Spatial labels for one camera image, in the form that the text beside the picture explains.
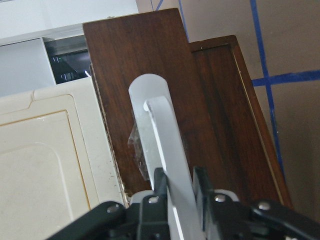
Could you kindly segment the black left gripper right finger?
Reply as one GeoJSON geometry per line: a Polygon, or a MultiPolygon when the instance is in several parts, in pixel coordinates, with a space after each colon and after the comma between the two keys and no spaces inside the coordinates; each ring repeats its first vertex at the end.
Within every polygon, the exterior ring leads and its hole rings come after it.
{"type": "Polygon", "coordinates": [[[232,191],[214,189],[207,170],[193,169],[200,226],[207,240],[318,240],[319,223],[269,199],[242,204],[232,191]]]}

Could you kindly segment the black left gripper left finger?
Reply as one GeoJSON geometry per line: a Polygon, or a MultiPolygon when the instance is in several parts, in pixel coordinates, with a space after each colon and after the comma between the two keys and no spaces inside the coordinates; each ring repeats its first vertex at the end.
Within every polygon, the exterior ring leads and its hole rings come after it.
{"type": "Polygon", "coordinates": [[[90,210],[51,240],[168,240],[167,176],[162,168],[154,171],[152,193],[126,208],[106,201],[90,210]]]}

